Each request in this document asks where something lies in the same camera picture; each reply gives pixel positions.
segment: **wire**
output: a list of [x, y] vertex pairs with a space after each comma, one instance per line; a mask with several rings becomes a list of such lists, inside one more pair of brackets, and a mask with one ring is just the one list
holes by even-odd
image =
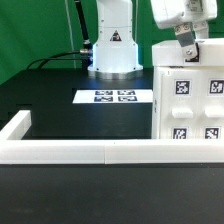
[[135, 12], [135, 42], [138, 39], [138, 0], [136, 0], [136, 12]]
[[68, 7], [68, 0], [65, 0], [65, 9], [66, 9], [66, 15], [67, 15], [67, 20], [68, 20], [68, 28], [69, 28], [69, 34], [70, 34], [70, 42], [71, 42], [71, 48], [72, 51], [75, 51], [75, 47], [74, 47], [74, 42], [73, 42], [73, 32], [72, 32], [72, 25], [71, 25], [71, 17], [70, 17], [70, 13], [69, 13], [69, 7]]
[[[75, 54], [80, 54], [80, 51], [72, 51], [72, 52], [65, 52], [65, 53], [61, 53], [61, 54], [55, 54], [50, 58], [59, 58], [59, 57], [63, 57], [63, 56], [68, 56], [68, 55], [75, 55]], [[46, 59], [45, 61], [43, 61], [39, 66], [38, 69], [41, 69], [46, 63], [48, 63], [48, 60]]]
[[32, 65], [34, 65], [35, 63], [37, 62], [40, 62], [40, 61], [47, 61], [47, 63], [49, 61], [74, 61], [74, 60], [88, 60], [89, 58], [42, 58], [42, 59], [38, 59], [38, 60], [35, 60], [33, 62], [31, 62], [28, 66], [27, 66], [27, 70], [31, 68]]

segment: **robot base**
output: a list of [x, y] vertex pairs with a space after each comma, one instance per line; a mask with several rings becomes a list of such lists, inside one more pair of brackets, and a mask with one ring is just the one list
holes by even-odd
[[106, 80], [126, 80], [126, 79], [134, 79], [137, 77], [141, 77], [143, 75], [143, 70], [135, 70], [133, 72], [125, 72], [125, 73], [107, 73], [107, 72], [97, 72], [97, 71], [89, 71], [90, 78], [99, 78]]

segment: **white box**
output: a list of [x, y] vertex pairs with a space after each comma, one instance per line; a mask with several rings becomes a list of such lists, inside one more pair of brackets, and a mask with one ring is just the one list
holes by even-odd
[[155, 67], [152, 138], [224, 139], [224, 67]]

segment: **black cable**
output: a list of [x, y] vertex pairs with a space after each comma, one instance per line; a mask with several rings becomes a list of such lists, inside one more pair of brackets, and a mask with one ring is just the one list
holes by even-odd
[[90, 43], [89, 40], [89, 35], [88, 35], [88, 30], [87, 30], [87, 26], [86, 26], [86, 21], [85, 21], [85, 16], [83, 13], [83, 9], [82, 9], [82, 3], [80, 0], [74, 0], [75, 5], [76, 5], [76, 9], [79, 15], [79, 22], [81, 25], [81, 30], [82, 30], [82, 36], [84, 39], [84, 48], [85, 49], [92, 49], [92, 44]]
[[[60, 54], [55, 54], [50, 58], [59, 58], [59, 57], [63, 57], [63, 56], [67, 56], [67, 55], [74, 55], [74, 54], [80, 54], [80, 51], [72, 51], [72, 52], [65, 52], [65, 53], [60, 53]], [[37, 69], [41, 69], [45, 64], [48, 63], [48, 59], [44, 60], [39, 66]]]
[[40, 61], [47, 61], [46, 63], [48, 63], [49, 61], [74, 61], [74, 60], [88, 60], [89, 58], [42, 58], [42, 59], [38, 59], [38, 60], [35, 60], [35, 61], [33, 61], [33, 62], [31, 62], [28, 66], [27, 66], [27, 68], [26, 69], [30, 69], [30, 67], [33, 65], [33, 64], [35, 64], [35, 63], [37, 63], [37, 62], [40, 62]]

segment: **white block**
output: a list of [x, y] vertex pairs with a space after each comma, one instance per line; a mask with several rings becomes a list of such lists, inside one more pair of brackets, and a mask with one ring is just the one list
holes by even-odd
[[183, 119], [183, 118], [193, 118], [194, 114], [191, 109], [189, 108], [173, 108], [172, 115], [176, 119]]
[[31, 126], [29, 110], [19, 111], [1, 130], [0, 140], [21, 140]]
[[104, 164], [104, 141], [1, 141], [0, 164]]
[[105, 163], [223, 163], [223, 148], [222, 140], [111, 141], [105, 147]]
[[214, 106], [205, 109], [205, 115], [208, 118], [224, 118], [224, 107]]

